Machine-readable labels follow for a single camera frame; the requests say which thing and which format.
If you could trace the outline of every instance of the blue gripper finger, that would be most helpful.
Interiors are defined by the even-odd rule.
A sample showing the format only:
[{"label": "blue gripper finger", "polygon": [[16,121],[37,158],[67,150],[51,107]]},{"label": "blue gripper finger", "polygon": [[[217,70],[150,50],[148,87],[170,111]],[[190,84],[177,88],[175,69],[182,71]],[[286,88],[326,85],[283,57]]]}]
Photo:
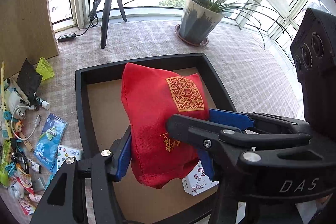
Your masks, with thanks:
[{"label": "blue gripper finger", "polygon": [[131,134],[128,136],[125,146],[123,147],[120,156],[118,158],[118,170],[115,176],[119,181],[127,173],[129,163],[131,161]]},{"label": "blue gripper finger", "polygon": [[240,130],[252,128],[254,121],[247,114],[226,110],[209,109],[209,121],[220,123]]},{"label": "blue gripper finger", "polygon": [[204,173],[209,177],[211,181],[214,181],[215,171],[212,165],[212,159],[210,158],[209,152],[201,149],[196,149],[198,158],[201,160],[201,164]]}]

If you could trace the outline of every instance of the metal screw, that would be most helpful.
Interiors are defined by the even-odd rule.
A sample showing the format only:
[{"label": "metal screw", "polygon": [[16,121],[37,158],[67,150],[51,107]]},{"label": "metal screw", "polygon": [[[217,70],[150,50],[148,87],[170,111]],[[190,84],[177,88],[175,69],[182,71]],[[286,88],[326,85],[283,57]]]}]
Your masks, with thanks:
[{"label": "metal screw", "polygon": [[222,132],[225,133],[225,134],[234,134],[235,133],[233,130],[230,130],[230,129],[223,129]]},{"label": "metal screw", "polygon": [[203,145],[204,145],[205,148],[210,148],[211,147],[211,140],[205,140],[203,142]]},{"label": "metal screw", "polygon": [[101,152],[101,155],[102,155],[103,157],[110,156],[110,155],[111,155],[111,151],[110,151],[110,150],[103,150],[103,151]]},{"label": "metal screw", "polygon": [[255,152],[245,152],[243,158],[250,162],[257,162],[261,160],[261,156]]},{"label": "metal screw", "polygon": [[67,158],[65,162],[67,164],[72,164],[72,163],[74,163],[74,161],[75,161],[75,159],[73,157],[70,157],[70,158]]}]

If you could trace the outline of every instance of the plant pot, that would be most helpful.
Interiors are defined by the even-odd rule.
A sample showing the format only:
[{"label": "plant pot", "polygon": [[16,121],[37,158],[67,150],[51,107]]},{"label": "plant pot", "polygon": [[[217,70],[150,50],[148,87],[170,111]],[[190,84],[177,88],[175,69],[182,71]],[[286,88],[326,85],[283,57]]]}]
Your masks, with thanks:
[{"label": "plant pot", "polygon": [[193,44],[200,44],[224,14],[210,11],[192,0],[186,0],[179,35]]}]

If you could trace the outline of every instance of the red fabric pouch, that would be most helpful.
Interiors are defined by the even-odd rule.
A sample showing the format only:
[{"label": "red fabric pouch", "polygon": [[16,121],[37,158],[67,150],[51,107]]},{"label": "red fabric pouch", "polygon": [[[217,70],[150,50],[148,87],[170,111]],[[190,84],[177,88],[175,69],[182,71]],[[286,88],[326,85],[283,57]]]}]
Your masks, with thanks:
[{"label": "red fabric pouch", "polygon": [[189,174],[199,161],[197,152],[170,138],[165,123],[173,114],[208,120],[199,75],[182,77],[127,63],[121,100],[131,123],[131,166],[138,182],[160,189],[168,181]]}]

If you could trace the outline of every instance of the white cable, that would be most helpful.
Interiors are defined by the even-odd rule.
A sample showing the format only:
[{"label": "white cable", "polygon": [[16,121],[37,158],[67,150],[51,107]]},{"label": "white cable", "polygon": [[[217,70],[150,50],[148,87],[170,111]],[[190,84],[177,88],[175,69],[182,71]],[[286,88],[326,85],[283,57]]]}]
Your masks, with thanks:
[{"label": "white cable", "polygon": [[33,135],[33,133],[35,132],[36,128],[38,127],[38,125],[39,125],[39,123],[40,123],[40,121],[41,121],[41,115],[38,115],[38,117],[36,118],[35,126],[34,126],[34,129],[33,129],[32,133],[31,133],[27,138],[22,139],[22,138],[20,138],[19,136],[17,136],[17,135],[15,134],[15,130],[13,129],[14,113],[15,113],[19,108],[30,109],[29,106],[17,106],[17,107],[14,109],[14,111],[13,111],[12,120],[11,120],[11,123],[10,123],[10,128],[11,128],[12,133],[14,134],[14,136],[15,136],[16,138],[18,138],[18,139],[21,140],[21,141],[26,141],[26,140],[28,140],[28,139]]}]

